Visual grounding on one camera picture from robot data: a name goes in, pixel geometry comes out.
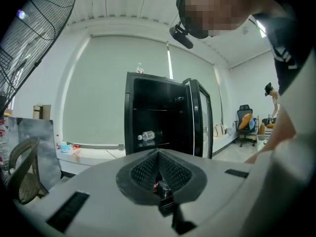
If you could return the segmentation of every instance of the chair headrest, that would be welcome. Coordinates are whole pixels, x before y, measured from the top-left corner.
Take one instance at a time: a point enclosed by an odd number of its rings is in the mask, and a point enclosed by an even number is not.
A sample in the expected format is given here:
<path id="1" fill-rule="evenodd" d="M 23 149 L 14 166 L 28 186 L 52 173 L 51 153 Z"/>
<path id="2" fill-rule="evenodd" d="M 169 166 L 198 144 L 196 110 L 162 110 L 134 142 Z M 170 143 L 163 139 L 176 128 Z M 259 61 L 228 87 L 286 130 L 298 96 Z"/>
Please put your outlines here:
<path id="1" fill-rule="evenodd" d="M 245 110 L 249 110 L 249 105 L 240 105 L 239 110 L 240 111 L 245 111 Z"/>

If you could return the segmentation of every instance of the black refrigerator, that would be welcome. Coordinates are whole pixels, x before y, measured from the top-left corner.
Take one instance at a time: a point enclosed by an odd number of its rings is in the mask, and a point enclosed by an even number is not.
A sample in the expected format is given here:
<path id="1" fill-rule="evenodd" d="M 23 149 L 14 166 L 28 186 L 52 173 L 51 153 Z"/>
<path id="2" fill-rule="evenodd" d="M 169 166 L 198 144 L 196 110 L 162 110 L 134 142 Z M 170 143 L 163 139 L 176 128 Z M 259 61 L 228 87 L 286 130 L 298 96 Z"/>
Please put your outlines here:
<path id="1" fill-rule="evenodd" d="M 153 140 L 139 140 L 143 132 Z M 147 74 L 127 73 L 124 103 L 126 155 L 162 148 L 212 158 L 210 96 L 195 79 L 182 83 Z"/>

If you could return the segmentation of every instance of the person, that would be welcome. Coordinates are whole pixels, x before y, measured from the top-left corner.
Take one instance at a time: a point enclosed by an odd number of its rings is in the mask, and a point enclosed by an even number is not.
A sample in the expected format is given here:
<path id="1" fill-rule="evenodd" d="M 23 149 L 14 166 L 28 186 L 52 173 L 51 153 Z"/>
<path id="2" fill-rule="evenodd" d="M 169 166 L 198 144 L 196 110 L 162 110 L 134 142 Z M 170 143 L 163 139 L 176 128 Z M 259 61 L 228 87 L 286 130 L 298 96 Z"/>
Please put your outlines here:
<path id="1" fill-rule="evenodd" d="M 278 93 L 278 91 L 276 89 L 273 88 L 271 83 L 268 83 L 265 86 L 265 92 L 266 92 L 265 96 L 268 96 L 268 95 L 272 96 L 272 102 L 273 102 L 275 109 L 273 110 L 271 118 L 274 118 L 278 112 L 278 105 L 280 104 L 280 94 Z"/>
<path id="2" fill-rule="evenodd" d="M 304 65 L 315 42 L 310 16 L 313 0 L 177 0 L 181 23 L 198 39 L 218 36 L 241 26 L 250 16 L 265 26 L 275 59 L 279 94 L 282 95 Z M 295 128 L 281 106 L 269 141 L 246 162 L 273 150 L 295 136 Z"/>

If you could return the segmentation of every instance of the ceiling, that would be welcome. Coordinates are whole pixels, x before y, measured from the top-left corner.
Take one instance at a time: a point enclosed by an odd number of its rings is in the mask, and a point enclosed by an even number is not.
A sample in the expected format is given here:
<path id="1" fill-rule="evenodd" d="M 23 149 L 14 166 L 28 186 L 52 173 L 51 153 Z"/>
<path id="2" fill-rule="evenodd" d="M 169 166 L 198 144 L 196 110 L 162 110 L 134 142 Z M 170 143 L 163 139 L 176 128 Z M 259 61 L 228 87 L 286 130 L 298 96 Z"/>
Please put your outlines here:
<path id="1" fill-rule="evenodd" d="M 104 17 L 133 17 L 153 20 L 168 26 L 179 21 L 176 0 L 76 0 L 67 25 Z M 230 67 L 270 50 L 267 38 L 249 20 L 235 31 L 203 41 Z"/>

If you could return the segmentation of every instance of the electric fan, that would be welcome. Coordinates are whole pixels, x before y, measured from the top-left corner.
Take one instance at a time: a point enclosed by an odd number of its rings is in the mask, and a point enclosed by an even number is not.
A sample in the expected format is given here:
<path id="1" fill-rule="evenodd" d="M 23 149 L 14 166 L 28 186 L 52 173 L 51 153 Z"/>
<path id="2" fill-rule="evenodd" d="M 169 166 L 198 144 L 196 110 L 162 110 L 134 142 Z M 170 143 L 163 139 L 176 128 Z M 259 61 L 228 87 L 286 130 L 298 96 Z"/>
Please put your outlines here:
<path id="1" fill-rule="evenodd" d="M 64 29 L 76 0 L 28 0 L 0 42 L 0 108 L 39 65 Z"/>

